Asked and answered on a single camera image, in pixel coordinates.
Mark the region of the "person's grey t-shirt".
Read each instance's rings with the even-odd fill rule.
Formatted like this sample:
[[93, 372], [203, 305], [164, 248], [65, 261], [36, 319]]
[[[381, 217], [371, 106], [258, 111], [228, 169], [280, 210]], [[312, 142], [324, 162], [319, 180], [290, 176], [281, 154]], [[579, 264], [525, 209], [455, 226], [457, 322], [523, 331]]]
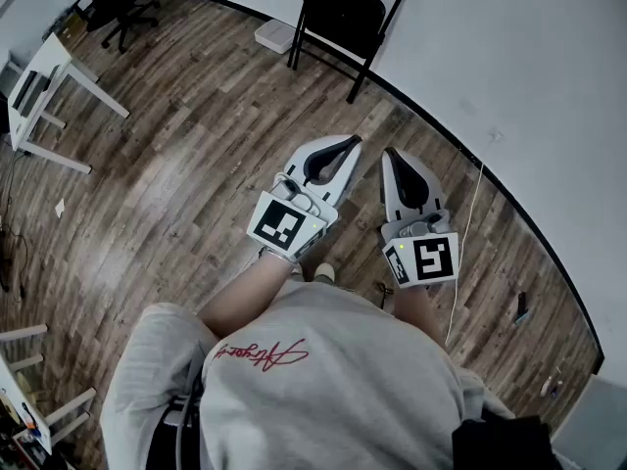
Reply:
[[217, 338], [148, 306], [100, 416], [110, 470], [145, 470], [169, 401], [201, 376], [201, 459], [215, 470], [450, 470], [453, 431], [508, 409], [426, 334], [340, 288], [289, 280]]

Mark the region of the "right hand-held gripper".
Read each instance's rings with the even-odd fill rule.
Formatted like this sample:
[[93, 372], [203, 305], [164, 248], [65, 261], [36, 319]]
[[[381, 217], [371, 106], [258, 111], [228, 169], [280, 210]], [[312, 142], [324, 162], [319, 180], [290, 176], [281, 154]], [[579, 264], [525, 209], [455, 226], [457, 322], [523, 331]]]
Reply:
[[[382, 253], [401, 289], [455, 281], [458, 234], [443, 210], [444, 193], [435, 174], [408, 152], [388, 147], [381, 156]], [[403, 217], [424, 217], [421, 219]]]

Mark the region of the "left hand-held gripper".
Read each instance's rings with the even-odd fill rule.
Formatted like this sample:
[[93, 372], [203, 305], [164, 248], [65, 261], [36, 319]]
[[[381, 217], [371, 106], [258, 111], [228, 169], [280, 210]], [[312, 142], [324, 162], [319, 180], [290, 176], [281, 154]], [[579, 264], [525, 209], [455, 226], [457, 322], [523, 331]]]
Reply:
[[247, 234], [298, 261], [338, 220], [332, 206], [348, 186], [361, 152], [358, 135], [325, 136], [299, 147], [285, 165], [287, 174], [277, 173], [271, 190], [260, 195]]

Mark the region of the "white cluttered table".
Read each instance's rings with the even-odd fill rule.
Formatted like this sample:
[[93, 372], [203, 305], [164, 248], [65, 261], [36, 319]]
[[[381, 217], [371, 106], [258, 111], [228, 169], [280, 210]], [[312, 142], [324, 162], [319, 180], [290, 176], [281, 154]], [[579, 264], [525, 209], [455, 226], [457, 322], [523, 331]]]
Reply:
[[97, 391], [89, 388], [52, 413], [43, 415], [18, 382], [19, 371], [43, 361], [44, 356], [39, 353], [10, 362], [0, 350], [0, 398], [4, 397], [9, 402], [38, 444], [52, 455], [59, 442], [90, 419], [89, 407]]

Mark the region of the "small white floor item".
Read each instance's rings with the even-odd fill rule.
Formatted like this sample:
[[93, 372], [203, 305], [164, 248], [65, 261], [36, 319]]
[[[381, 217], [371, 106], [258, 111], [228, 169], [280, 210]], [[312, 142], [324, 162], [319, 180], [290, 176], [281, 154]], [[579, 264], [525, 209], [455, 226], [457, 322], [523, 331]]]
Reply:
[[557, 366], [555, 368], [555, 373], [549, 375], [540, 390], [540, 396], [542, 398], [550, 396], [551, 398], [556, 399], [558, 397], [559, 391], [563, 385], [561, 373], [561, 367]]

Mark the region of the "person's left forearm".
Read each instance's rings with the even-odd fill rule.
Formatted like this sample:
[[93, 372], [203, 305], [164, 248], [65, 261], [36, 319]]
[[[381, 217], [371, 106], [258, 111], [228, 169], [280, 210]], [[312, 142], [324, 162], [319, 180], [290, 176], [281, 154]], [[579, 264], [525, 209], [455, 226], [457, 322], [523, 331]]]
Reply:
[[198, 318], [219, 338], [233, 334], [267, 310], [294, 267], [275, 254], [263, 254], [214, 295]]

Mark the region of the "person's right forearm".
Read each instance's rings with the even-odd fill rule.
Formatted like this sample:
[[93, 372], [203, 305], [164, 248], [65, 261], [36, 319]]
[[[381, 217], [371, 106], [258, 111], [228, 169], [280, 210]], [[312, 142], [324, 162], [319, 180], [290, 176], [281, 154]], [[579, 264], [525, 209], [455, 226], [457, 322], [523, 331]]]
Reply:
[[446, 348], [445, 339], [424, 286], [396, 290], [393, 305], [393, 315], [397, 319], [422, 331], [443, 350]]

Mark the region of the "white flat box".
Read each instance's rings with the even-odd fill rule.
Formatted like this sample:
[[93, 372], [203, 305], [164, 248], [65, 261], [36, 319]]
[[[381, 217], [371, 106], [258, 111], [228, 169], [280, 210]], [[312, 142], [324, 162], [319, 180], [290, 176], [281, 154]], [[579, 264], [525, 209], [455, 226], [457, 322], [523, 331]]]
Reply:
[[255, 31], [255, 39], [260, 45], [282, 55], [292, 47], [295, 31], [293, 26], [272, 19]]

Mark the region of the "black folding chair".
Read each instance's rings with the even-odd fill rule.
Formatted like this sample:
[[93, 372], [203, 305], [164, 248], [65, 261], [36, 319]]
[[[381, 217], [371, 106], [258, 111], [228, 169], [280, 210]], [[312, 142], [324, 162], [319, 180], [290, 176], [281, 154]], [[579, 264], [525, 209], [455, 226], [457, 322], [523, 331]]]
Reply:
[[318, 36], [363, 60], [347, 102], [353, 103], [402, 0], [303, 0], [287, 66], [295, 70], [306, 38]]

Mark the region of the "black shoulder bag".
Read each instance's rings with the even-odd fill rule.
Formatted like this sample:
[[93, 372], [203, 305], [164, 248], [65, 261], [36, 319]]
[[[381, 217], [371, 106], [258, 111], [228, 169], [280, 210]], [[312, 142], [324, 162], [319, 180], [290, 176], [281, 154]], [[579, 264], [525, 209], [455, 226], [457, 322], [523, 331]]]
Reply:
[[563, 470], [550, 435], [537, 415], [506, 419], [484, 408], [452, 433], [454, 470]]

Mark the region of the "white desk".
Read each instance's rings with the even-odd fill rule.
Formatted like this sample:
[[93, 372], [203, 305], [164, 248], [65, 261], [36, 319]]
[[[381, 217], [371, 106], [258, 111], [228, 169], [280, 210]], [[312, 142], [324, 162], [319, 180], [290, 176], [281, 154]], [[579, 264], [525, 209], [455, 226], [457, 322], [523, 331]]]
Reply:
[[[51, 84], [51, 89], [39, 97], [28, 117], [21, 117], [19, 113], [12, 108], [12, 104], [27, 77], [27, 73], [30, 70], [34, 70], [49, 75], [50, 71], [55, 66], [59, 66], [59, 68]], [[92, 170], [91, 166], [42, 148], [30, 141], [32, 131], [42, 119], [61, 129], [66, 127], [64, 121], [52, 116], [46, 111], [46, 108], [68, 76], [72, 77], [84, 89], [91, 92], [92, 95], [123, 118], [129, 116], [129, 111], [101, 88], [98, 84], [99, 76], [69, 52], [55, 34], [51, 34], [22, 72], [8, 98], [11, 145], [14, 151], [22, 150], [29, 152], [56, 164], [64, 165], [73, 170], [88, 174]]]

